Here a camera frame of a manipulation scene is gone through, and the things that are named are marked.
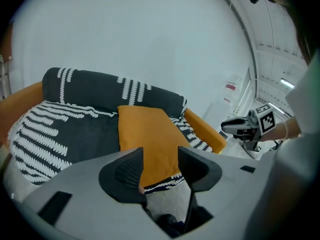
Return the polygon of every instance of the dark gray cushion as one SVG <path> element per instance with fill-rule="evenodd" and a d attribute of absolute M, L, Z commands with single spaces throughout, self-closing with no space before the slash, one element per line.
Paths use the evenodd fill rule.
<path fill-rule="evenodd" d="M 110 112 L 117 112 L 121 105 L 134 105 L 163 109 L 168 116 L 179 117 L 187 108 L 187 100 L 179 94 L 99 72 L 53 67 L 42 84 L 47 101 Z"/>

